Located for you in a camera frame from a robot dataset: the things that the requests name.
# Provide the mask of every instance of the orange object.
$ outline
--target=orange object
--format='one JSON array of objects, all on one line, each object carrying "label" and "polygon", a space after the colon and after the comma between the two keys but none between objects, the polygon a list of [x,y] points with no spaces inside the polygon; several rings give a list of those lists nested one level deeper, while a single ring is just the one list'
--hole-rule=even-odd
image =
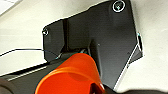
[{"label": "orange object", "polygon": [[77,53],[46,75],[35,94],[102,94],[104,88],[95,61]]}]

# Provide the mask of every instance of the white surface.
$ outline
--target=white surface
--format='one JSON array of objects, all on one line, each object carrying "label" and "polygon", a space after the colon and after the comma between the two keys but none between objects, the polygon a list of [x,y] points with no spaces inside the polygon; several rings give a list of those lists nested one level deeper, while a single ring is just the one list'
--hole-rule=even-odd
[{"label": "white surface", "polygon": [[13,5],[14,3],[0,0],[0,15],[4,13],[6,10],[8,10],[10,7],[12,7]]}]

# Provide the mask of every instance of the black panel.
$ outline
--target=black panel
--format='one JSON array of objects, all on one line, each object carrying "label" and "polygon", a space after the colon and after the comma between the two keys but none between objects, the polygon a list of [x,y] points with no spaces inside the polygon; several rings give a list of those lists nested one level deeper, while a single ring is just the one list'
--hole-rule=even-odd
[{"label": "black panel", "polygon": [[[43,48],[46,51],[59,55],[64,46],[63,20],[51,23],[43,29]],[[56,57],[51,53],[44,52],[44,58],[48,62]]]},{"label": "black panel", "polygon": [[111,2],[106,2],[89,10],[89,32],[99,49],[98,57],[103,84],[113,88],[137,44],[131,5],[116,13]]},{"label": "black panel", "polygon": [[[130,1],[123,0],[125,8],[121,12],[113,10],[115,2],[116,0],[103,2],[83,13],[64,19],[63,22],[54,22],[50,25],[50,28],[53,28],[51,30],[54,31],[51,31],[52,34],[49,33],[51,37],[48,36],[52,42],[47,44],[44,41],[45,49],[48,47],[47,50],[56,54],[59,53],[61,47],[63,47],[63,34],[59,33],[61,36],[58,37],[55,32],[58,31],[64,32],[65,45],[62,52],[89,48],[90,54],[97,64],[103,84],[110,88],[114,88],[137,45]],[[137,54],[132,60],[139,59],[142,56],[140,51],[138,53],[140,54]],[[53,59],[51,56],[45,55],[45,57],[49,58],[48,60]]]}]

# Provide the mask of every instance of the cable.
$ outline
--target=cable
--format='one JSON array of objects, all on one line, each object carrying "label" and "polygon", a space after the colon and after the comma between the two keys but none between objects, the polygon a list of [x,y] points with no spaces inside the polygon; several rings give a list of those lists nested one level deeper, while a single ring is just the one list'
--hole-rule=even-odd
[{"label": "cable", "polygon": [[39,50],[39,51],[51,53],[51,54],[55,55],[56,57],[58,57],[55,53],[53,53],[51,51],[43,50],[43,49],[13,49],[13,50],[10,50],[10,51],[7,51],[7,52],[1,54],[0,57],[6,55],[8,53],[11,53],[11,52],[14,52],[14,51],[18,51],[18,50]]}]

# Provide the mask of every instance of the screw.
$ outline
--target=screw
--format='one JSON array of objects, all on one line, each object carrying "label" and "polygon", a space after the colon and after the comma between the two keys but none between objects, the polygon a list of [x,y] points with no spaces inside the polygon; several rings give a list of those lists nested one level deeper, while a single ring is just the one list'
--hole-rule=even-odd
[{"label": "screw", "polygon": [[43,35],[47,36],[48,35],[48,30],[46,28],[44,28],[42,33],[43,33]]}]

